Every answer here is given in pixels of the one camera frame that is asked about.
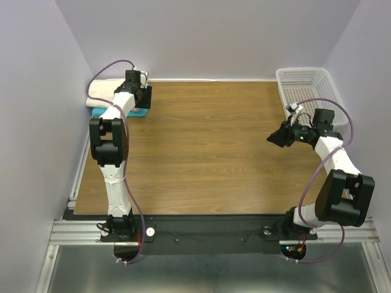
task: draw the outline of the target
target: gray floor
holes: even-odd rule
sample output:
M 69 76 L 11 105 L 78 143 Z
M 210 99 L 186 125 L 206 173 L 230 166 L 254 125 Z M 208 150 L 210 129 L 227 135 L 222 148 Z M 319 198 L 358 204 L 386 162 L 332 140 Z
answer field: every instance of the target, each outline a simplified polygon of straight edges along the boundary
M 336 245 L 309 245 L 307 259 Z M 51 293 L 123 292 L 376 292 L 361 244 L 345 244 L 321 264 L 293 264 L 276 255 L 145 256 L 116 264 L 112 247 L 61 247 Z

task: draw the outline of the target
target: basket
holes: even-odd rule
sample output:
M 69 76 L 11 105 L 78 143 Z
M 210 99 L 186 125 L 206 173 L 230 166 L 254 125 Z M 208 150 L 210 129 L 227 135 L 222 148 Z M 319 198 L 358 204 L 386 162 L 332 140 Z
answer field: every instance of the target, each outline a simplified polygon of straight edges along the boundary
M 281 68 L 276 71 L 279 93 L 284 108 L 285 116 L 289 112 L 285 109 L 287 104 L 303 101 L 311 98 L 326 98 L 338 102 L 342 107 L 342 101 L 338 91 L 330 77 L 329 72 L 320 67 L 294 67 Z M 304 110 L 313 117 L 316 108 L 334 110 L 334 126 L 345 126 L 348 119 L 345 114 L 334 104 L 326 101 L 311 101 L 302 104 Z M 300 124 L 309 123 L 306 115 L 299 117 Z

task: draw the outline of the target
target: wall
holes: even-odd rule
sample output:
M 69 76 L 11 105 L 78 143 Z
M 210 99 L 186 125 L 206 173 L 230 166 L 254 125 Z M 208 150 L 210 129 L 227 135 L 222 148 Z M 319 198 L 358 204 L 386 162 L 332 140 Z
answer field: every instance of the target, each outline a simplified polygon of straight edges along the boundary
M 348 153 L 376 181 L 370 215 L 391 268 L 391 1 L 362 0 L 326 62 L 356 134 Z
M 0 4 L 0 284 L 35 292 L 86 138 L 92 73 L 53 0 Z
M 360 1 L 56 2 L 93 72 L 126 57 L 152 78 L 275 79 L 322 66 Z

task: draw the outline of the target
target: metal frame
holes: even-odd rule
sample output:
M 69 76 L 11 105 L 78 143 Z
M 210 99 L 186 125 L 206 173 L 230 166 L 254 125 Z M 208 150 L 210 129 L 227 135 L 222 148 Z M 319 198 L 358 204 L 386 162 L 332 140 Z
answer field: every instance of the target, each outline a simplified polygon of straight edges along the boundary
M 76 172 L 75 181 L 68 201 L 68 209 L 74 209 L 79 192 L 82 174 L 89 152 L 89 136 L 86 137 L 84 149 Z M 100 241 L 100 230 L 96 224 L 101 221 L 66 221 L 53 223 L 42 271 L 38 281 L 36 293 L 47 293 L 51 276 L 56 263 L 57 254 L 61 245 L 112 245 Z M 346 227 L 345 242 L 362 243 L 365 256 L 370 267 L 371 275 L 378 292 L 391 292 L 391 279 L 384 258 L 382 256 L 379 237 L 372 218 L 366 219 L 359 227 Z M 338 243 L 341 240 L 341 231 L 337 225 L 325 225 L 318 231 L 318 239 L 308 243 Z M 280 244 L 292 244 L 296 241 L 280 241 Z M 137 245 L 137 242 L 124 242 L 123 245 Z

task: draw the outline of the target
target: blue towel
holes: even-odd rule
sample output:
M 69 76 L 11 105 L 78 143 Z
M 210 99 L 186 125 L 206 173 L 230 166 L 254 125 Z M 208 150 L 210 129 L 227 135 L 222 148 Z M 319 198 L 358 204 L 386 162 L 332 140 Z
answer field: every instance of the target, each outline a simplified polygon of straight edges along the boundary
M 106 109 L 103 108 L 93 108 L 92 109 L 92 116 L 93 117 L 99 117 L 102 115 Z M 128 117 L 144 117 L 147 114 L 148 109 L 139 109 L 138 112 L 129 112 Z

